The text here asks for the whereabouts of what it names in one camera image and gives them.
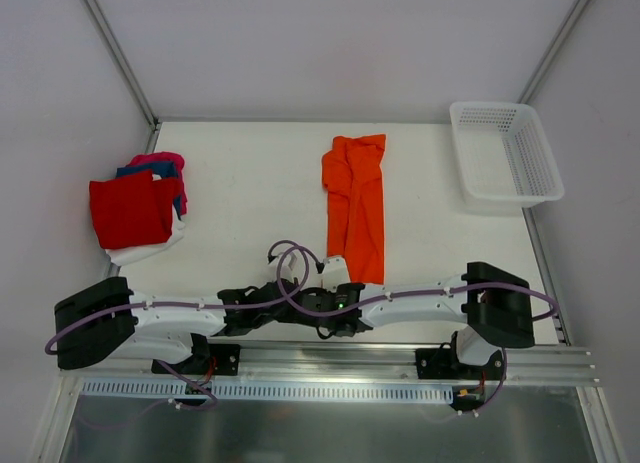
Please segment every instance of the white plastic basket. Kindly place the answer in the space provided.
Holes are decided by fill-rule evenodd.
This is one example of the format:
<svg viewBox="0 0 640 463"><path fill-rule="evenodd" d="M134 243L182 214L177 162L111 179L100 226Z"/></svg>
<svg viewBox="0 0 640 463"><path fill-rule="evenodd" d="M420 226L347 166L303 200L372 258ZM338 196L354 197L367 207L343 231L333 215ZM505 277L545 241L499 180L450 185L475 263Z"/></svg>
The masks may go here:
<svg viewBox="0 0 640 463"><path fill-rule="evenodd" d="M529 208L562 198L564 186L536 110L514 103L458 102L449 111L470 205Z"/></svg>

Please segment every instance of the white wall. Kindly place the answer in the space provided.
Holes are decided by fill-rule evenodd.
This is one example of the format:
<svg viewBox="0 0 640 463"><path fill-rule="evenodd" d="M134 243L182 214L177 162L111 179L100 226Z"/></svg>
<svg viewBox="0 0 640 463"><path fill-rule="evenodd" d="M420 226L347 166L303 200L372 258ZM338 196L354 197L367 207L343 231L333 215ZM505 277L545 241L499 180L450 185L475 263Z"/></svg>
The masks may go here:
<svg viewBox="0 0 640 463"><path fill-rule="evenodd" d="M640 0L595 0L534 102L566 186L536 211L575 343L640 461Z"/></svg>
<svg viewBox="0 0 640 463"><path fill-rule="evenodd" d="M516 100L574 0L99 0L161 117L448 121Z"/></svg>
<svg viewBox="0 0 640 463"><path fill-rule="evenodd" d="M101 277L90 179L147 127L79 0L0 0L0 460L26 458L55 372L53 306Z"/></svg>

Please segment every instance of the blue cloth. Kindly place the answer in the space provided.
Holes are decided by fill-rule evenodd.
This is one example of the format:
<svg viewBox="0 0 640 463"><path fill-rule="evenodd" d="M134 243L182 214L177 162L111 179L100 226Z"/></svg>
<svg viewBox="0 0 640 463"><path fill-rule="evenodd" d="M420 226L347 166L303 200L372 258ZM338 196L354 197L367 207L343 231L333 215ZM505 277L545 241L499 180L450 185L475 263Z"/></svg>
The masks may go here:
<svg viewBox="0 0 640 463"><path fill-rule="evenodd" d="M180 178L178 169L173 161L153 161L151 163L145 163L138 166L124 166L116 170L116 178L121 176L133 175L141 171L151 170L154 175L158 175L160 178ZM178 218L180 218L180 203L182 196L177 196L173 200L173 206L176 207Z"/></svg>

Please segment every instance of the pink cloth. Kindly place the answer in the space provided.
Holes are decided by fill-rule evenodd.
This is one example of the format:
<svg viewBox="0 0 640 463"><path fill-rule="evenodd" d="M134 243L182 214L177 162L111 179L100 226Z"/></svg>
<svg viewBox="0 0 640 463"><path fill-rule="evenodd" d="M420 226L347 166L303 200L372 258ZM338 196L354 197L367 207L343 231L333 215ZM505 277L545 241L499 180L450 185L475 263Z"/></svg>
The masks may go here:
<svg viewBox="0 0 640 463"><path fill-rule="evenodd" d="M184 189L184 178L182 177L182 169L184 168L184 158L182 156L169 151L160 151L158 153L151 153L150 155L137 155L133 157L133 160L131 160L127 166L138 166L154 161L172 161L176 165L178 180L180 180L180 215L186 215L187 193Z"/></svg>

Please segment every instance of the white cloth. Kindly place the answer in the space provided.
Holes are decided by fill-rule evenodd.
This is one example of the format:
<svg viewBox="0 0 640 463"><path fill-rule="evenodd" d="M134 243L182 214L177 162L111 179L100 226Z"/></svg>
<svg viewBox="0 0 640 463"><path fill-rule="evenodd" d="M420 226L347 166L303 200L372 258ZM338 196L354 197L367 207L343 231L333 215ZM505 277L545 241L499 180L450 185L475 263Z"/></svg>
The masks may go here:
<svg viewBox="0 0 640 463"><path fill-rule="evenodd" d="M130 248L123 248L121 250L106 250L107 255L111 258L111 263L118 266L130 265L136 261L144 260L150 256L160 253L166 250L174 243L180 241L184 237L184 227L186 226L184 221L178 218L175 206L171 206L172 219L171 219L171 236L164 243L157 245L144 245L144 246L132 246Z"/></svg>

